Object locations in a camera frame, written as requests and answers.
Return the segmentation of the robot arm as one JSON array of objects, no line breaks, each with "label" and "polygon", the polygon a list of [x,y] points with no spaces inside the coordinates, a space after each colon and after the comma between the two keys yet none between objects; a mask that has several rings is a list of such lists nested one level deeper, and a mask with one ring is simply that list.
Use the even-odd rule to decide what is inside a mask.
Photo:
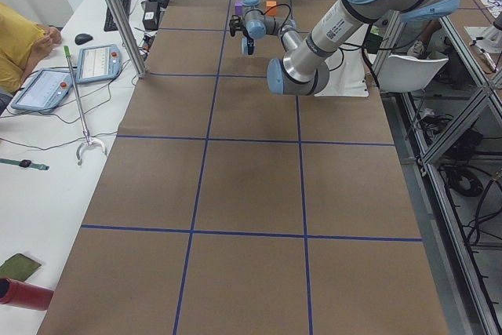
[{"label": "robot arm", "polygon": [[456,11],[460,0],[337,0],[306,38],[299,36],[289,17],[268,16],[259,3],[242,0],[242,15],[231,17],[230,32],[243,33],[242,51],[247,55],[253,54],[255,40],[277,36],[286,53],[268,64],[269,90],[279,95],[313,96],[328,85],[327,59],[363,24],[375,23],[389,10],[400,12],[405,22],[433,20]]}]

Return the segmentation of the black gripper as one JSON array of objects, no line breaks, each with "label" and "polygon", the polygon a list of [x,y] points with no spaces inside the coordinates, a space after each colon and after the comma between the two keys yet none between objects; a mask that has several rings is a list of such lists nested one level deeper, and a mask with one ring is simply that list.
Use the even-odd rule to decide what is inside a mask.
[{"label": "black gripper", "polygon": [[[235,37],[238,32],[246,33],[246,26],[244,25],[243,18],[239,15],[232,15],[229,20],[229,31],[231,37]],[[249,43],[249,51],[251,55],[254,53],[254,40],[252,38],[248,38]]]}]

